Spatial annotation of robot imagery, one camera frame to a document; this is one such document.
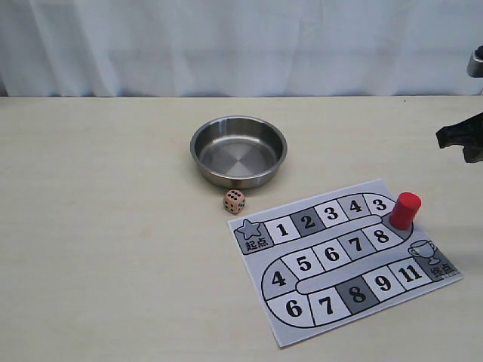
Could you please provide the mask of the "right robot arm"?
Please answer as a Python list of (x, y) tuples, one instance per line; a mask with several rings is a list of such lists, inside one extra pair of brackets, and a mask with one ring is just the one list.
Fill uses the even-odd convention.
[[(482, 78), (482, 46), (471, 53), (466, 73), (470, 78)], [(482, 162), (482, 112), (440, 128), (435, 136), (440, 149), (462, 146), (463, 159), (467, 164)]]

